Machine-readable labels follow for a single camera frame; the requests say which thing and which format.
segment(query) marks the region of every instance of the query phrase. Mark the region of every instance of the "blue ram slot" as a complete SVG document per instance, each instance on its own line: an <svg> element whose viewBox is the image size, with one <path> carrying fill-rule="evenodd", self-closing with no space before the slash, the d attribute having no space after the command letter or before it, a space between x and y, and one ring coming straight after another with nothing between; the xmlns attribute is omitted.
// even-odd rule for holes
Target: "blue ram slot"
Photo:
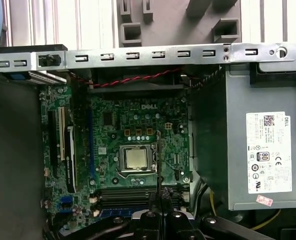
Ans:
<svg viewBox="0 0 296 240"><path fill-rule="evenodd" d="M134 212L146 209L147 207L132 207L132 208L111 208L103 209L99 215L100 218L108 218L110 216L122 216L125 218L131 217Z"/></svg>
<svg viewBox="0 0 296 240"><path fill-rule="evenodd" d="M88 110L88 128L89 128L89 151L90 151L90 177L92 179L95 179L93 114L92 114L91 108Z"/></svg>
<svg viewBox="0 0 296 240"><path fill-rule="evenodd" d="M62 203L72 203L73 202L73 196L62 196L60 198L60 202L62 202Z"/></svg>

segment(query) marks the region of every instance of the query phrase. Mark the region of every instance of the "chip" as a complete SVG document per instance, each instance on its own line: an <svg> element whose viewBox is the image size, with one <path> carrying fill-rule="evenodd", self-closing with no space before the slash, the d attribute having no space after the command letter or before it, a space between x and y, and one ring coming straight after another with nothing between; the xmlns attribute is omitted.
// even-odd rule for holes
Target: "chip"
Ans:
<svg viewBox="0 0 296 240"><path fill-rule="evenodd" d="M111 126L113 125L113 114L111 112L104 112L102 114L103 125Z"/></svg>
<svg viewBox="0 0 296 240"><path fill-rule="evenodd" d="M107 148L106 147L98 147L98 155L106 155Z"/></svg>
<svg viewBox="0 0 296 240"><path fill-rule="evenodd" d="M136 129L136 136L141 136L141 135L142 135L142 130Z"/></svg>
<svg viewBox="0 0 296 240"><path fill-rule="evenodd" d="M125 137L129 137L130 136L130 129L125 129L124 135L125 135Z"/></svg>
<svg viewBox="0 0 296 240"><path fill-rule="evenodd" d="M153 135L154 131L152 128L147 128L147 135Z"/></svg>
<svg viewBox="0 0 296 240"><path fill-rule="evenodd" d="M127 168L137 169L147 167L147 153L146 149L132 148L126 150Z"/></svg>

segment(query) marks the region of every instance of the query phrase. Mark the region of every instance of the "red sticker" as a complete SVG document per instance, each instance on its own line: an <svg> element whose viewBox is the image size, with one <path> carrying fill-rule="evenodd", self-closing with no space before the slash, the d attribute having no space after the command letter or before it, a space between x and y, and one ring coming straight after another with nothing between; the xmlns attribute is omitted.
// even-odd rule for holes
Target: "red sticker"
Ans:
<svg viewBox="0 0 296 240"><path fill-rule="evenodd" d="M265 206L268 206L268 207L271 207L273 205L272 199L265 197L265 196L261 196L261 195L258 195L256 202L263 204Z"/></svg>

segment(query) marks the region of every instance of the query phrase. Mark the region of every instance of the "cpu socket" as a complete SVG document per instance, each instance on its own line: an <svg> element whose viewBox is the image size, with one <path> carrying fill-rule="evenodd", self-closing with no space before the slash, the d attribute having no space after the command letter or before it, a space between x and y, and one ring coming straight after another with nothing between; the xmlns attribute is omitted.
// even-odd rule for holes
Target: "cpu socket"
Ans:
<svg viewBox="0 0 296 240"><path fill-rule="evenodd" d="M152 172L154 151L149 144L119 147L119 170L121 173Z"/></svg>

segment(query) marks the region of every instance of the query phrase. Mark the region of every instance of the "dell logo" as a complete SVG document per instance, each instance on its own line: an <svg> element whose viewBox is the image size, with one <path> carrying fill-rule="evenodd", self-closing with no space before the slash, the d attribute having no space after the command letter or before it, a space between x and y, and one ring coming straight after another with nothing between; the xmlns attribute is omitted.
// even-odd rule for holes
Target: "dell logo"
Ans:
<svg viewBox="0 0 296 240"><path fill-rule="evenodd" d="M141 109L158 109L156 104L142 104Z"/></svg>

